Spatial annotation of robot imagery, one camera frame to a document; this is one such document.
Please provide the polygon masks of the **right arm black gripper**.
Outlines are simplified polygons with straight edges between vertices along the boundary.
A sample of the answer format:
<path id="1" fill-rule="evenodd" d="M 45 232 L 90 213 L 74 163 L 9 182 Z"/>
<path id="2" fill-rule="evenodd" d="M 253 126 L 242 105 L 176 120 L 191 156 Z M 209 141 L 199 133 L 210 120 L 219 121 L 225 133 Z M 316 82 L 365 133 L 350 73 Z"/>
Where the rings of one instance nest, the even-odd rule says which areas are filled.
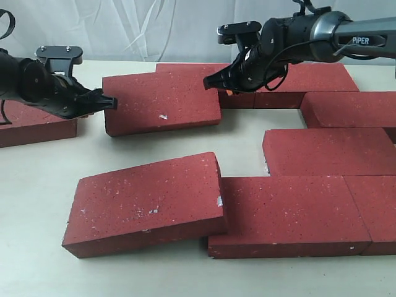
<path id="1" fill-rule="evenodd" d="M 239 51 L 229 66 L 204 77 L 204 88 L 226 90 L 227 95 L 251 93 L 262 87 L 268 90 L 278 88 L 269 87 L 269 83 L 280 79 L 279 84 L 282 84 L 288 74 L 289 62 L 282 59 L 288 21 L 288 18 L 266 21 L 259 32 L 259 41 Z"/>

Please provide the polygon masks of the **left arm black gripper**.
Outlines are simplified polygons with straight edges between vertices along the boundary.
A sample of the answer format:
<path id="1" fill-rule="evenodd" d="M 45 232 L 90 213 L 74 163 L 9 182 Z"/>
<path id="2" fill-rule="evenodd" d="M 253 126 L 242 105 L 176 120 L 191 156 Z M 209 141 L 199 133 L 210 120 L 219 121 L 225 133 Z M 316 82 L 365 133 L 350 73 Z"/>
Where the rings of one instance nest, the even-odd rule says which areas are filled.
<path id="1" fill-rule="evenodd" d="M 101 88 L 80 96 L 66 80 L 48 72 L 41 62 L 18 59 L 17 101 L 61 119 L 84 119 L 93 112 L 116 110 L 117 99 L 104 95 Z"/>

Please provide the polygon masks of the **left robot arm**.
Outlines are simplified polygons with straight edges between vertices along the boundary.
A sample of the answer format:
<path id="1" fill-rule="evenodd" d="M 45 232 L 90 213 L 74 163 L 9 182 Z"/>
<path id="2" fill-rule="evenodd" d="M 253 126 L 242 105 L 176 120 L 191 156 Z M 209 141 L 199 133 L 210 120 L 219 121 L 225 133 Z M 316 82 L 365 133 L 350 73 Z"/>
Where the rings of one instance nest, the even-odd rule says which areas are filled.
<path id="1" fill-rule="evenodd" d="M 35 55 L 36 59 L 15 58 L 1 49 L 2 101 L 16 101 L 67 120 L 117 108 L 117 99 L 100 88 L 85 88 L 73 77 L 73 66 L 82 63 L 82 48 L 44 46 Z"/>

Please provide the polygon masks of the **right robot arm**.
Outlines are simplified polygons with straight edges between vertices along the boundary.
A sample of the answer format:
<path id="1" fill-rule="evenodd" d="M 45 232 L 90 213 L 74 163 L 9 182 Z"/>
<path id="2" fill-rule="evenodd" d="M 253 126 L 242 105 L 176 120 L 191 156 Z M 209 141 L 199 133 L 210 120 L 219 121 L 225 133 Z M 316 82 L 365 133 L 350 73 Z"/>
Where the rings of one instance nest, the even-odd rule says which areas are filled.
<path id="1" fill-rule="evenodd" d="M 335 63 L 344 57 L 357 60 L 395 58 L 395 18 L 353 21 L 329 7 L 312 14 L 297 12 L 271 18 L 222 25 L 218 43 L 236 44 L 239 53 L 224 69 L 203 79 L 205 89 L 253 93 L 270 83 L 284 81 L 291 64 Z"/>

